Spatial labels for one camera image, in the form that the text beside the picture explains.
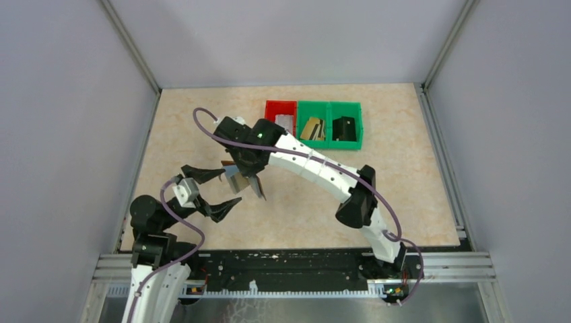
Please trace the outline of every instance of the table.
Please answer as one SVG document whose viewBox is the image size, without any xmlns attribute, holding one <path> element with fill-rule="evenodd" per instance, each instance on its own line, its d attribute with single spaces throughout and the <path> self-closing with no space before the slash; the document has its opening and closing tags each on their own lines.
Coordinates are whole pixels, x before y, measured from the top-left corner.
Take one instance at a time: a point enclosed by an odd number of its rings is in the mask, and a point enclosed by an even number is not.
<svg viewBox="0 0 571 323">
<path fill-rule="evenodd" d="M 263 118 L 265 100 L 325 100 L 361 102 L 364 140 L 360 151 L 321 151 L 331 159 L 376 169 L 376 186 L 395 209 L 403 236 L 420 246 L 457 246 L 455 222 L 413 84 L 295 85 L 165 89 L 159 102 L 136 184 L 135 196 L 159 197 L 159 189 L 188 164 L 219 168 L 231 160 L 224 148 L 195 125 L 192 111 L 210 109 L 218 117 L 241 116 L 253 126 Z M 206 115 L 199 120 L 213 131 Z M 195 213 L 190 222 L 206 235 L 203 249 L 352 248 L 368 246 L 358 230 L 335 218 L 339 203 L 323 189 L 286 170 L 266 167 L 259 174 L 267 201 L 251 188 L 220 223 Z M 228 183 L 212 180 L 200 186 L 211 204 L 232 199 Z M 166 198 L 174 195 L 168 190 Z M 383 217 L 394 224 L 386 210 Z M 133 233 L 127 224 L 121 250 L 130 250 Z M 181 224 L 168 232 L 178 241 L 198 242 Z"/>
</svg>

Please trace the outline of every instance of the gray floor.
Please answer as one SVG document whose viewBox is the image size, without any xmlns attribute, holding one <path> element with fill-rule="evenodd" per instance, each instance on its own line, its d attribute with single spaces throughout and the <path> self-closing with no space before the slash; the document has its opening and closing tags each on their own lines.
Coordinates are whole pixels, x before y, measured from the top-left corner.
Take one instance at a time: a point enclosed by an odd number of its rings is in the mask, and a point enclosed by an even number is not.
<svg viewBox="0 0 571 323">
<path fill-rule="evenodd" d="M 125 298 L 106 300 L 101 323 L 120 322 Z M 425 284 L 402 308 L 379 299 L 202 299 L 175 309 L 171 323 L 487 322 L 475 284 Z"/>
</svg>

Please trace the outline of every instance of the plastic bin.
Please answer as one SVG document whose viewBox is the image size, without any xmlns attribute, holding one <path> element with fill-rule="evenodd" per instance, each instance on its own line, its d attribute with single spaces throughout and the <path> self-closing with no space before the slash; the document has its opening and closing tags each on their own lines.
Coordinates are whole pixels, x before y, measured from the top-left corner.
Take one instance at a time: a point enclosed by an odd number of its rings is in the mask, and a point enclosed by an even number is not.
<svg viewBox="0 0 571 323">
<path fill-rule="evenodd" d="M 355 119 L 355 132 L 357 141 L 334 141 L 333 134 L 329 136 L 329 149 L 359 150 L 363 145 L 363 120 L 361 117 L 361 104 L 359 102 L 329 102 L 331 109 L 331 124 L 342 116 L 349 116 Z"/>
<path fill-rule="evenodd" d="M 296 135 L 296 122 L 297 122 L 297 111 L 298 111 L 298 102 L 297 101 L 273 101 L 268 100 L 266 101 L 266 110 L 264 114 L 264 118 L 270 120 L 271 122 L 275 122 L 275 116 L 278 114 L 288 114 L 293 116 L 293 133 L 292 135 Z"/>
<path fill-rule="evenodd" d="M 323 119 L 325 121 L 325 140 L 303 140 L 300 135 L 303 132 L 305 124 L 311 116 Z M 298 118 L 296 121 L 296 138 L 308 147 L 315 149 L 327 149 L 331 138 L 333 124 L 331 123 L 331 105 L 324 101 L 298 101 Z"/>
</svg>

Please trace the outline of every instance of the wire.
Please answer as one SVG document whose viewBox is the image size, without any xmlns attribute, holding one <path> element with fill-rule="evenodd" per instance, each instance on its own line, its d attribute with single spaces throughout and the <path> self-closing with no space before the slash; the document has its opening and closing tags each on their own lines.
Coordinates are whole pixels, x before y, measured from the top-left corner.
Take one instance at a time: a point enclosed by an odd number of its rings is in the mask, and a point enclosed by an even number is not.
<svg viewBox="0 0 571 323">
<path fill-rule="evenodd" d="M 384 197 L 372 185 L 367 183 L 367 181 L 363 180 L 359 176 L 349 172 L 345 168 L 342 168 L 340 165 L 336 165 L 336 164 L 331 163 L 325 159 L 322 159 L 322 158 L 319 158 L 319 157 L 316 157 L 313 155 L 308 155 L 307 153 L 302 153 L 299 151 L 287 150 L 287 149 L 282 149 L 282 148 L 276 148 L 276 147 L 249 145 L 247 143 L 237 143 L 235 141 L 231 141 L 231 140 L 227 140 L 227 139 L 218 137 L 217 135 L 214 135 L 213 133 L 210 133 L 208 130 L 206 130 L 206 128 L 198 121 L 197 112 L 204 112 L 204 113 L 208 114 L 212 119 L 214 119 L 214 121 L 217 121 L 218 118 L 214 115 L 214 113 L 210 112 L 208 109 L 205 109 L 205 108 L 195 108 L 193 110 L 193 120 L 195 121 L 197 127 L 203 133 L 205 133 L 208 137 L 214 139 L 215 141 L 218 141 L 219 143 L 225 143 L 226 145 L 232 145 L 232 146 L 240 147 L 240 148 L 271 151 L 274 153 L 286 153 L 289 155 L 296 155 L 296 156 L 300 156 L 303 158 L 311 159 L 311 160 L 314 160 L 318 163 L 325 164 L 325 165 L 327 165 L 327 166 L 329 166 L 335 170 L 338 170 L 339 172 L 344 173 L 345 175 L 353 178 L 354 180 L 357 180 L 359 183 L 361 183 L 363 186 L 365 186 L 368 190 L 370 190 L 373 193 L 373 195 L 381 201 L 381 203 L 384 205 L 384 207 L 387 208 L 387 211 L 391 214 L 391 217 L 393 218 L 393 221 L 395 222 L 395 226 L 397 228 L 397 234 L 396 235 L 392 232 L 389 232 L 388 230 L 383 230 L 382 231 L 383 236 L 392 242 L 405 242 L 407 244 L 410 244 L 418 252 L 419 261 L 420 261 L 419 277 L 418 277 L 416 283 L 414 284 L 414 286 L 412 287 L 412 290 L 410 291 L 409 295 L 407 295 L 407 297 L 405 297 L 405 299 L 403 299 L 403 301 L 401 301 L 400 303 L 397 303 L 397 304 L 403 305 L 404 303 L 408 302 L 410 297 L 416 292 L 416 288 L 418 286 L 418 283 L 420 282 L 420 280 L 424 276 L 424 261 L 422 259 L 422 253 L 420 252 L 420 249 L 416 246 L 416 244 L 414 244 L 412 241 L 402 237 L 403 231 L 401 228 L 401 223 L 400 223 L 399 219 L 397 218 L 397 214 L 395 213 L 395 210 L 393 210 L 393 208 L 389 205 L 389 202 L 387 202 L 387 200 L 385 200 Z"/>
<path fill-rule="evenodd" d="M 166 183 L 164 183 L 164 185 L 161 187 L 161 191 L 160 191 L 160 200 L 161 200 L 161 204 L 163 206 L 163 208 L 166 210 L 166 212 L 173 218 L 175 218 L 175 220 L 177 220 L 178 222 L 181 222 L 182 224 L 184 224 L 185 226 L 191 228 L 192 230 L 194 230 L 196 233 L 198 233 L 200 235 L 200 242 L 189 252 L 187 252 L 186 254 L 182 255 L 180 258 L 177 258 L 175 260 L 173 260 L 172 262 L 169 262 L 168 264 L 165 264 L 159 268 L 157 268 L 155 271 L 153 271 L 152 273 L 150 273 L 149 275 L 147 275 L 142 282 L 139 284 L 139 287 L 137 288 L 136 292 L 135 292 L 135 297 L 133 298 L 133 303 L 131 303 L 131 308 L 129 309 L 129 315 L 127 316 L 127 323 L 131 323 L 133 321 L 133 314 L 135 313 L 135 308 L 137 307 L 137 300 L 139 299 L 139 297 L 141 297 L 141 291 L 143 290 L 143 288 L 145 287 L 145 285 L 147 284 L 147 282 L 156 274 L 160 273 L 161 271 L 166 270 L 167 268 L 174 266 L 175 264 L 178 264 L 179 262 L 182 262 L 184 260 L 186 260 L 187 258 L 189 258 L 190 256 L 192 256 L 194 253 L 196 253 L 196 251 L 198 251 L 198 249 L 200 247 L 202 247 L 202 245 L 204 244 L 204 240 L 206 239 L 206 237 L 204 236 L 204 232 L 202 232 L 198 227 L 195 227 L 194 225 L 190 224 L 188 221 L 184 220 L 182 217 L 179 217 L 173 210 L 170 209 L 170 207 L 168 207 L 168 205 L 166 204 L 166 201 L 164 199 L 164 191 L 170 186 L 174 184 L 174 180 L 170 179 L 168 180 Z"/>
</svg>

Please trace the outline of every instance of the white wall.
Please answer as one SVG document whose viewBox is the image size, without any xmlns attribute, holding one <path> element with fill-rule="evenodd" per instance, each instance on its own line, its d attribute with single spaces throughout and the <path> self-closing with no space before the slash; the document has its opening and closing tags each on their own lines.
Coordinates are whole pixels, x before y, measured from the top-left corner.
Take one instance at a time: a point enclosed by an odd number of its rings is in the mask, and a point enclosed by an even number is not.
<svg viewBox="0 0 571 323">
<path fill-rule="evenodd" d="M 161 87 L 423 81 L 465 0 L 113 0 Z"/>
<path fill-rule="evenodd" d="M 482 1 L 430 90 L 515 322 L 571 315 L 571 1 Z"/>
<path fill-rule="evenodd" d="M 76 322 L 154 93 L 97 1 L 0 10 L 0 317 Z"/>
</svg>

